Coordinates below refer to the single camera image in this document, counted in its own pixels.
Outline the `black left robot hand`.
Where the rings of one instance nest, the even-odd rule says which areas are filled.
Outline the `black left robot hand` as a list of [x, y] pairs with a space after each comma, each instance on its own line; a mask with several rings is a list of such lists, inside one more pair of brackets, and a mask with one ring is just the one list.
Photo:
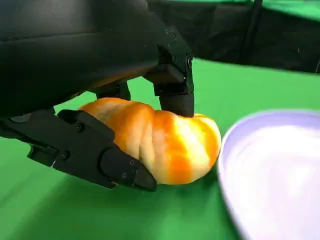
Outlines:
[[145, 0], [3, 0], [0, 135], [30, 146], [42, 165], [113, 189], [153, 192], [157, 182], [82, 110], [55, 112], [86, 91], [129, 98], [143, 77], [163, 110], [194, 115], [191, 48]]

